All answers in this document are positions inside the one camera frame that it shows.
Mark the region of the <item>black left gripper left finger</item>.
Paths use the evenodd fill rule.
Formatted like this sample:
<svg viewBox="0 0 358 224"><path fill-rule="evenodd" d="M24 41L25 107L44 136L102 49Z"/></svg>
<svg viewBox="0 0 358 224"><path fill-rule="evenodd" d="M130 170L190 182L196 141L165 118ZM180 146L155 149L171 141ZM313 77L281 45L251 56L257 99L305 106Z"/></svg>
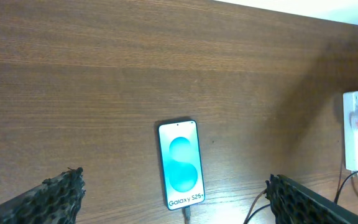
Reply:
<svg viewBox="0 0 358 224"><path fill-rule="evenodd" d="M0 204L0 224L75 223L85 192L83 168L69 168Z"/></svg>

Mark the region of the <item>blue Galaxy smartphone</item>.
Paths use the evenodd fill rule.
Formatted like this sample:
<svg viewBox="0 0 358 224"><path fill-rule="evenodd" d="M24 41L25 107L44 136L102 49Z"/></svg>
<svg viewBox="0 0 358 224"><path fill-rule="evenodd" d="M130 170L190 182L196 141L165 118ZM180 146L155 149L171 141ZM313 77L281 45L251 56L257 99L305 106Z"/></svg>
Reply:
<svg viewBox="0 0 358 224"><path fill-rule="evenodd" d="M190 119L158 126L165 201L169 210L206 198L197 122Z"/></svg>

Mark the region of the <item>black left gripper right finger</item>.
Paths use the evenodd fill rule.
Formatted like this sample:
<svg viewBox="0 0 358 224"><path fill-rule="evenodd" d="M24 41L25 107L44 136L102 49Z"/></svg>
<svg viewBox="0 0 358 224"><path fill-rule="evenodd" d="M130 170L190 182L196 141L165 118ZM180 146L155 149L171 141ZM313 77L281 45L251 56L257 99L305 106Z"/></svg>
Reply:
<svg viewBox="0 0 358 224"><path fill-rule="evenodd" d="M266 181L266 198L277 224L358 224L358 215L284 175Z"/></svg>

